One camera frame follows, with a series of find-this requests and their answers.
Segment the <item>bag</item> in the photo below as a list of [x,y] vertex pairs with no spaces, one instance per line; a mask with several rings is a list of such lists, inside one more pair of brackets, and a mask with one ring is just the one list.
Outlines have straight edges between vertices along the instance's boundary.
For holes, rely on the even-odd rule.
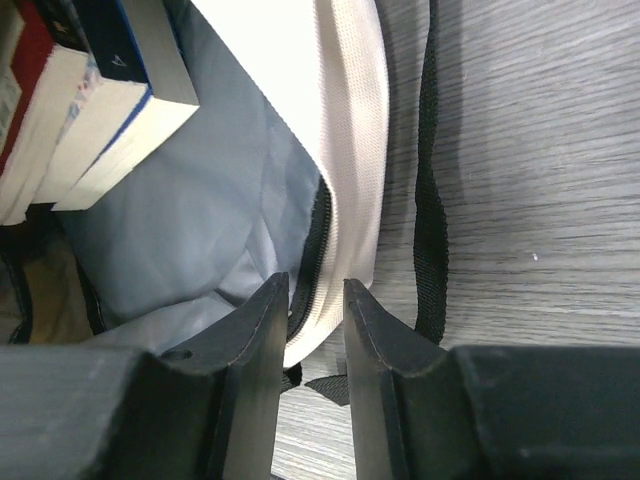
[[375,4],[168,8],[200,109],[94,207],[60,215],[101,301],[91,342],[162,353],[284,271],[291,367],[340,323],[343,279],[373,279],[388,123]]

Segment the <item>blue book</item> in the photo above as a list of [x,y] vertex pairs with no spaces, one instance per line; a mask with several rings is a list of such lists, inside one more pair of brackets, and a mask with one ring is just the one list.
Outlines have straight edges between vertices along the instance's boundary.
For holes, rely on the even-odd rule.
[[85,209],[198,108],[162,0],[62,0],[92,56],[36,201]]

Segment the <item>open bag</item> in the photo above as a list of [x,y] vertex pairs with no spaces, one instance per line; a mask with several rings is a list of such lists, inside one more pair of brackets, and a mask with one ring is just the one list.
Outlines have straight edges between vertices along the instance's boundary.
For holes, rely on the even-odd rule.
[[[89,210],[33,220],[48,224],[44,236],[61,238],[77,258],[76,266],[70,255],[65,271],[77,273],[74,298],[84,299],[86,312],[71,316],[90,326],[80,337],[52,334],[43,342],[86,339],[161,354],[286,272],[290,368],[341,322],[343,280],[373,280],[389,110],[375,3],[169,0],[167,9],[200,109]],[[420,318],[437,318],[421,332],[437,342],[447,259],[428,163],[433,48],[427,60],[433,81],[423,78],[417,329],[427,328]],[[16,248],[9,243],[5,252]],[[7,337],[24,342],[33,288],[11,256],[3,294],[12,298],[11,285],[18,301],[8,302]]]

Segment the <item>gray wooden table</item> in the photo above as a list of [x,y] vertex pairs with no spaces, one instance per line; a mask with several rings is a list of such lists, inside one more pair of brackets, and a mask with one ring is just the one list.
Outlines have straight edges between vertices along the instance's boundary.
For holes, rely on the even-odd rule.
[[[379,0],[391,138],[372,291],[416,313],[417,94],[428,2]],[[434,168],[449,221],[444,346],[640,344],[640,3],[442,0]],[[305,379],[344,368],[338,330]],[[281,401],[274,472],[355,478],[349,408]]]

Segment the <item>beige fabric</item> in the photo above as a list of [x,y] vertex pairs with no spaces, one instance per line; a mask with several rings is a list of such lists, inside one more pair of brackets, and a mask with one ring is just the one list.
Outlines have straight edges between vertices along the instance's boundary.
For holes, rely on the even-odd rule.
[[55,240],[24,272],[33,303],[30,343],[76,343],[93,336],[76,259],[66,240]]

